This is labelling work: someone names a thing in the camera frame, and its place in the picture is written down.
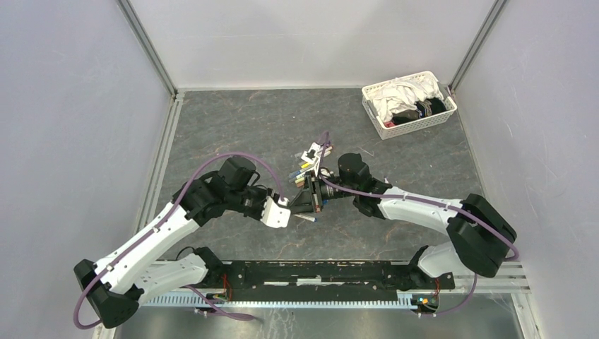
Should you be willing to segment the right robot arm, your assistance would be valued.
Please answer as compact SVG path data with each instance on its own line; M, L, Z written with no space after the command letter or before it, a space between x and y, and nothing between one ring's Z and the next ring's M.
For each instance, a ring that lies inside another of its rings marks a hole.
M493 278L519 252L517 233L481 195L447 199L410 193L372 176L357 153L338 158L338 172L321 168L305 174L301 191L289 203L294 214L319 213L325 201L352 198L367 217L401 220L434 230L447 242L426 245L408 269L408 279L426 288L445 273L473 273Z

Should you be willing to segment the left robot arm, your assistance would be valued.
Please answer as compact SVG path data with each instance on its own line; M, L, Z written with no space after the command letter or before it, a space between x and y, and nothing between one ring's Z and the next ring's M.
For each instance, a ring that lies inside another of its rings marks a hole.
M175 288L215 287L222 269L199 255L156 270L150 266L179 240L232 210L271 228L286 227L290 210L282 182L262 159L223 153L200 165L174 199L118 249L96 261L83 259L73 271L81 295L73 310L76 328L115 328L148 300Z

